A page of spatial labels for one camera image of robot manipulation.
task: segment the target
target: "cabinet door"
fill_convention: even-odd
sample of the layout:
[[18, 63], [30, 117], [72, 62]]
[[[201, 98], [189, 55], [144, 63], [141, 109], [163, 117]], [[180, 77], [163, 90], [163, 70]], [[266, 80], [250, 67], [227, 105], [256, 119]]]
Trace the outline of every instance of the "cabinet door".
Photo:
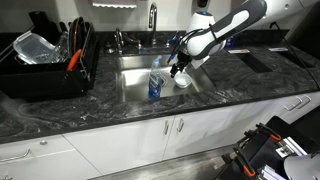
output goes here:
[[101, 176], [75, 149], [7, 163], [0, 166], [0, 172], [13, 180], [78, 180]]
[[173, 117], [64, 134], [102, 174], [162, 160]]
[[243, 104], [189, 114], [174, 119], [164, 159], [198, 153], [236, 143], [247, 130], [241, 122], [253, 106]]
[[291, 124], [320, 105], [320, 93], [296, 95], [255, 104], [250, 113], [259, 122], [266, 124], [273, 116], [278, 116]]
[[310, 93], [310, 94], [303, 94], [299, 96], [295, 96], [293, 100], [291, 101], [291, 108], [294, 106], [293, 109], [291, 108], [283, 108], [282, 111], [285, 111], [285, 113], [281, 113], [279, 115], [280, 118], [282, 118], [287, 123], [291, 124], [294, 121], [298, 120], [314, 108], [316, 108], [319, 105], [320, 96], [319, 93]]

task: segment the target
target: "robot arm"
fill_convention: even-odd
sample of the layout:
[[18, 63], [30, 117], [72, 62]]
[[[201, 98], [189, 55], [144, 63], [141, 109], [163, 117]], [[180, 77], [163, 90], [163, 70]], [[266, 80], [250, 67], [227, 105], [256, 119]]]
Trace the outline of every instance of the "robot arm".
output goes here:
[[193, 60], [208, 59], [224, 47], [225, 40], [245, 30], [252, 25], [261, 25], [274, 22], [289, 16], [303, 8], [303, 4], [314, 4], [319, 0], [247, 0], [239, 8], [214, 23], [210, 13], [199, 12], [193, 15], [181, 50], [178, 53], [178, 62], [172, 66], [171, 77], [183, 69]]
[[205, 58], [214, 46], [259, 21], [266, 11], [264, 0], [245, 2], [217, 23], [193, 35], [187, 44], [189, 55], [195, 60]]

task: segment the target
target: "dish rack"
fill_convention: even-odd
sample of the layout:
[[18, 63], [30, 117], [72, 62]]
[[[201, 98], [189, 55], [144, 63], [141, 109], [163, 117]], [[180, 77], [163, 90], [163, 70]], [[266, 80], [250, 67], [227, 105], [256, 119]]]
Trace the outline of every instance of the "dish rack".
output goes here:
[[55, 97], [66, 98], [85, 94], [93, 89], [99, 58], [99, 43], [92, 23], [88, 30], [82, 54], [74, 70], [67, 71], [70, 58], [64, 63], [11, 64], [19, 61], [13, 47], [2, 54], [0, 62], [0, 90], [10, 98]]

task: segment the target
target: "marble countertop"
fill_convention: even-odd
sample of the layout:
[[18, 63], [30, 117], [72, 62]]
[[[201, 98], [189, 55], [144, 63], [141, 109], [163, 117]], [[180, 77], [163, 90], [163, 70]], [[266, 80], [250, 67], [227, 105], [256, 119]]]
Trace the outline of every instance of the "marble countertop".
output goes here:
[[[305, 69], [267, 46], [244, 48], [273, 72], [256, 73], [236, 55], [222, 50], [202, 65], [214, 83], [212, 90], [131, 102], [117, 98], [119, 55], [101, 48], [95, 86], [84, 96], [32, 101], [10, 99], [0, 92], [0, 143], [317, 91]], [[320, 60], [300, 50], [297, 54], [315, 66], [309, 70], [320, 82]]]

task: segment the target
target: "drawer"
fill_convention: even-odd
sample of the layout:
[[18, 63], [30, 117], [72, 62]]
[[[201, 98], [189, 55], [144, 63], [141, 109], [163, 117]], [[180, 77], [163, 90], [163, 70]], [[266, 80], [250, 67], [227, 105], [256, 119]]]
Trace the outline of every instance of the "drawer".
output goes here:
[[0, 178], [5, 175], [12, 180], [84, 180], [101, 176], [77, 150], [0, 165]]
[[72, 149], [74, 147], [61, 135], [1, 144], [0, 165]]

